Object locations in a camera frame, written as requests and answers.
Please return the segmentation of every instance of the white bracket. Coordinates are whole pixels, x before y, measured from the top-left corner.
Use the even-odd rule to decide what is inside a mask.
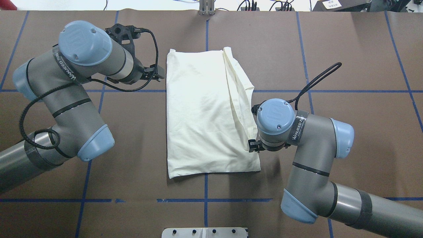
[[[243,227],[166,228],[162,238],[248,238]]]
[[[199,0],[200,1],[200,15],[214,15],[214,0]]]

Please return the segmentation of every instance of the white label sticker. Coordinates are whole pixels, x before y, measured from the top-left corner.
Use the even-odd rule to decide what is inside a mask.
[[[329,0],[322,2],[326,9],[333,9],[342,7],[338,0]]]

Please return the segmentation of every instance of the white cloth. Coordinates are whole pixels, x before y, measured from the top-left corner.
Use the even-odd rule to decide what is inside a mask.
[[[260,171],[251,113],[254,86],[230,47],[200,53],[171,49],[166,76],[169,178]]]

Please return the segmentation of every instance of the red object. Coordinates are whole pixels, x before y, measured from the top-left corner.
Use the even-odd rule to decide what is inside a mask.
[[[18,10],[18,8],[10,0],[0,0],[0,9],[2,9],[2,10]]]

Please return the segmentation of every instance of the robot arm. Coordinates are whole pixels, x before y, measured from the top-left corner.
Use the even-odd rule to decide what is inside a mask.
[[[307,224],[328,217],[387,237],[423,237],[423,211],[329,181],[334,158],[345,158],[352,147],[351,125],[270,99],[257,110],[257,126],[261,143],[250,141],[251,151],[297,145],[281,204],[286,215]]]
[[[149,30],[116,24],[106,31],[89,22],[71,22],[60,33],[58,45],[14,72],[17,90],[29,100],[65,87],[42,98],[57,123],[51,129],[60,137],[41,130],[0,152],[0,193],[70,158],[90,161],[113,147],[112,133],[82,86],[93,74],[125,84],[163,78],[161,67],[145,68],[135,57],[132,40]],[[122,40],[130,43],[121,44]]]

